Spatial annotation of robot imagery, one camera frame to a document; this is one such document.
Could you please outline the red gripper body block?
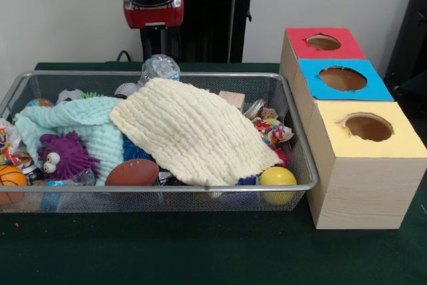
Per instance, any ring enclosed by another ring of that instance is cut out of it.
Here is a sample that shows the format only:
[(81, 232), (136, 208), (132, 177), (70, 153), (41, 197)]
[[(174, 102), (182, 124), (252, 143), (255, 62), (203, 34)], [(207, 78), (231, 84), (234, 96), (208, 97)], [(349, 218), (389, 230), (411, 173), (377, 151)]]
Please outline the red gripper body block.
[(131, 0), (123, 0), (123, 12), (131, 29), (179, 27), (184, 18), (184, 0), (171, 0), (155, 7), (142, 7)]

